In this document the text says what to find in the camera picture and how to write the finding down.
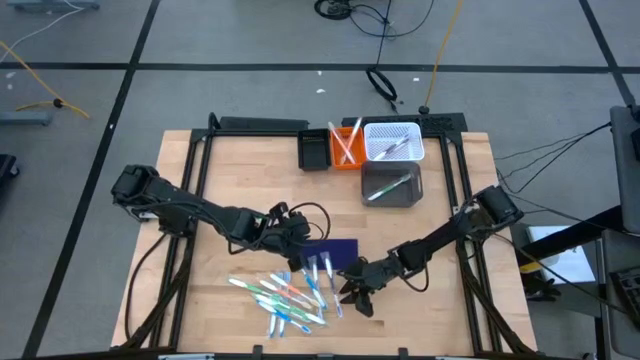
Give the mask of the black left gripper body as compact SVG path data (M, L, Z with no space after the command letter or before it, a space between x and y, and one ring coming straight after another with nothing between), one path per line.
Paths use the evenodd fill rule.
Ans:
M309 238L308 220L301 214L295 214L267 227L259 239L259 247L272 253L298 253L310 242Z

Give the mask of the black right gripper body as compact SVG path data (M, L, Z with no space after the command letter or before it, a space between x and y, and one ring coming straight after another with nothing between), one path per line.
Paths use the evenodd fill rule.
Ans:
M403 273L403 265L395 255L382 260L368 262L366 258L358 260L344 270L344 292L370 293L381 290L388 282Z

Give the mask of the grey toothbrush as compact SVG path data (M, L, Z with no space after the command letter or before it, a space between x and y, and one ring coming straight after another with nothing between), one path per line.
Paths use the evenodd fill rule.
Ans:
M398 141L396 141L394 144L392 144L391 146L389 146L385 152L387 154L390 154L394 151L397 151L401 146L403 146L404 144L406 144L409 140L411 139L411 136L409 134L405 134L401 139L399 139Z
M391 154L392 152L396 151L398 148L400 148L401 146L403 146L404 144L406 144L408 142L408 139L402 139L397 141L396 143L390 145L387 149L383 150L381 153L379 153L373 161L380 161L382 160L384 157L388 156L389 154Z
M331 288L331 292L334 298L334 303L335 303L335 307L336 307L336 314L339 318L343 318L344 317L344 313L343 313L343 308L342 305L340 303L340 299L338 296L338 291L336 289L336 284L335 284L335 274L334 274L334 268L333 268L333 264L331 261L331 256L330 253L328 251L322 252L320 254L324 265L325 265L325 269L326 269L326 274L329 278L329 283L330 283L330 288Z

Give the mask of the orange toothbrush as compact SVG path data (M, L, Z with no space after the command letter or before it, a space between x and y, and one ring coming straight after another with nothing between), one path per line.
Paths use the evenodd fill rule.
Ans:
M344 164L347 160L349 160L351 163L353 163L353 154L351 152L351 149L352 149L353 143L355 141L357 132L358 132L358 130L360 128L361 122L362 122L362 117L358 117L357 120L356 120L355 125L353 126L351 134L350 134L350 136L348 138L348 142L347 142L347 145L346 145L346 152L345 152L345 154L343 155L343 157L341 159L341 164Z
M355 159L354 159L352 153L350 152L350 149L344 143L340 133L337 131L336 127L334 126L334 124L332 122L328 123L328 128L331 131L331 133L333 134L333 136L336 138L336 141L337 141L338 145L343 150L345 158L348 159L350 163L355 163Z
M311 304L307 303L306 301L303 300L299 300L295 297L293 297L292 295L290 295L289 293L287 293L286 291L276 287L275 285L271 284L270 282L266 281L266 280L259 280L259 283L264 286L265 288L271 290L274 293L277 293L281 296L283 296L284 298L287 298L289 300L292 300L298 304L300 304L302 307L306 308L306 309L312 309Z
M301 290L297 289L296 287L294 287L293 285L289 284L287 281L285 281L283 278L281 278L280 276L276 275L276 274L269 274L269 277L274 280L276 283L278 283L279 285L285 287L286 289L290 290L291 292L293 292L294 294L301 296L302 298L304 298L307 302L309 302L311 305L316 306L316 307L321 307L321 304L315 299L312 298L310 296L307 296L306 294L304 294Z

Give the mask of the green toothbrush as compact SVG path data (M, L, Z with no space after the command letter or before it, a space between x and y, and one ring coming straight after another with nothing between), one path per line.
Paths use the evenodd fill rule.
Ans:
M262 301L267 301L267 300L279 300L280 297L277 294L268 292L266 290L263 290L259 287L256 287L254 285L251 285L249 283L246 283L244 281L241 281L239 279L236 278L228 278L227 281L237 287L243 288L248 290L249 292L251 292L253 295L255 295L258 299L261 299Z
M306 323L315 323L318 325L326 324L325 320L317 317L316 315L300 310L296 307L285 306L284 304L281 304L279 302L271 303L264 300L258 300L257 303L263 308L265 308L267 311L270 311L272 313L286 315L288 317L293 316Z
M294 316L303 318L303 317L307 317L308 314L295 307L295 306L291 306L288 304L285 304L283 301L281 300L267 300L267 301L263 301L271 306L273 306L274 308L276 308L277 310L283 312L283 313L287 313L287 314L293 314Z
M412 178L412 174L408 173L406 175L403 175L402 177L390 182L389 184L375 190L373 193L369 194L366 196L366 199L368 201L374 201L378 198L380 198L381 196L385 195L386 193L390 192L391 190L395 189L396 187L400 186L401 184L409 181Z

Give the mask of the dark blue mat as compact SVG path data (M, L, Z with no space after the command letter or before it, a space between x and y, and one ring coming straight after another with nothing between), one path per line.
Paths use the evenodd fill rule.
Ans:
M322 252L328 251L334 270L346 269L359 257L357 239L327 239L321 240L318 245L313 245L310 256L317 256L317 267L325 270L325 265L320 257Z

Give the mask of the black slotted plastic basket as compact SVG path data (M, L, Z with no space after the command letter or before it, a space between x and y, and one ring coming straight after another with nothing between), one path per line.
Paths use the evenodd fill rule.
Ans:
M327 129L306 129L298 132L298 167L303 171L327 170L331 165L329 132Z

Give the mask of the grey plastic bin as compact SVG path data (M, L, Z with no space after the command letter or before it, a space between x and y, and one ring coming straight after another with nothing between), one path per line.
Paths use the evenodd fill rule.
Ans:
M374 201L366 196L406 175L412 178ZM423 198L421 168L415 162L374 162L361 166L362 203L367 207L410 208Z

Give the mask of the orange slotted plastic basket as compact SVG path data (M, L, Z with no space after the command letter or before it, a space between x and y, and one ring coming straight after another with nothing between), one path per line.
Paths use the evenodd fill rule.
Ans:
M355 135L353 142L351 143L350 152L355 160L352 163L348 157L345 161L342 161L344 151L342 146L338 143L334 134L330 137L332 166L337 170L359 170L361 165L366 161L366 152L364 148L363 130L359 129Z

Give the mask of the black long bar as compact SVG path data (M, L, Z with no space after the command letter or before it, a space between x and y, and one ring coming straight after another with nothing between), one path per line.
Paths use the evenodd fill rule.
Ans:
M222 117L219 120L223 129L300 131L309 128L309 122L298 119Z

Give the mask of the white box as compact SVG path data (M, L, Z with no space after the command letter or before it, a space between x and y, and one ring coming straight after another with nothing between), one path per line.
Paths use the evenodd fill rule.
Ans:
M528 226L526 233L531 242L537 242L564 229L566 229L566 226ZM553 279L557 285L565 284L565 281L556 276L555 273L560 274L571 283L595 282L594 273L581 246L543 259L542 263L551 269L551 271L543 269L543 277L546 280Z

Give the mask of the black desk beam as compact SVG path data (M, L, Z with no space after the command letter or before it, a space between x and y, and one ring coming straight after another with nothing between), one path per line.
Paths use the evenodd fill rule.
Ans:
M536 260L542 260L594 241L600 238L605 230L625 232L620 205L522 247L517 255L518 265L524 266L531 263L522 251Z

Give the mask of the grey desk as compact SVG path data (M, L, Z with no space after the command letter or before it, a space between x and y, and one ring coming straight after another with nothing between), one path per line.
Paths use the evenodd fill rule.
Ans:
M640 234L640 121L628 107L609 111L624 227Z
M640 266L640 238L627 234L604 230L600 242L602 274L607 300L611 305L622 308L623 303L614 288L610 274ZM640 330L627 315L606 307L606 324L609 344L614 354L640 360Z

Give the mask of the black caster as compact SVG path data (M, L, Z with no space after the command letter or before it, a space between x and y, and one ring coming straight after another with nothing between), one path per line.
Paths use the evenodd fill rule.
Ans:
M0 183L13 179L20 174L16 163L16 157L9 154L0 154Z

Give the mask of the black aluminium table frame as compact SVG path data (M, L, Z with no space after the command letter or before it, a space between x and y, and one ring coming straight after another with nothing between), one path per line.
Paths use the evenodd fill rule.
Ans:
M420 163L423 198L410 208L369 208L360 199L356 170L305 172L298 167L294 134L264 131L218 131L205 147L195 131L165 133L157 160L161 176L179 181L188 155L195 169L190 186L220 205L261 212L285 201L301 205L314 226L331 225L334 239L357 239L370 260L402 242L421 238L445 223L466 190L479 191L496 181L488 136L462 133L462 145L429 138ZM160 332L161 346L183 352L248 353L262 345L265 354L391 355L401 347L414 356L471 356L493 349L488 318L467 313L461 257L454 245L437 252L428 271L409 283L392 281L373 298L371 318L346 306L334 311L311 334L287 326L283 338L267 335L268 314L246 289L230 284L237 277L249 284L282 271L285 260L264 251L230 255L226 241L206 224L194 241L186 294L170 303Z

